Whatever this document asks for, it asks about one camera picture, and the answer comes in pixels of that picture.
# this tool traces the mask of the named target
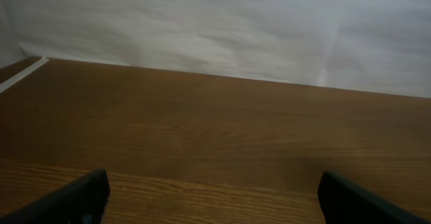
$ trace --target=wooden table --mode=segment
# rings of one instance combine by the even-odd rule
[[[431,220],[431,100],[51,60],[0,94],[0,215],[95,168],[104,223],[324,223],[333,170]]]

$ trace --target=white tape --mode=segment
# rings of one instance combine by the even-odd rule
[[[47,59],[45,56],[43,56],[39,61],[33,63],[29,67],[26,67],[23,71],[17,73],[12,78],[4,81],[0,84],[0,93],[14,85],[19,80],[25,78],[27,75],[33,73],[36,69],[38,69],[40,66],[44,65],[46,62],[48,62],[49,59]]]

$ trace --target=wrinkled white sheet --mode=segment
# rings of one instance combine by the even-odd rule
[[[0,1],[0,68],[24,59]]]
[[[430,0],[6,0],[29,54],[431,97]]]

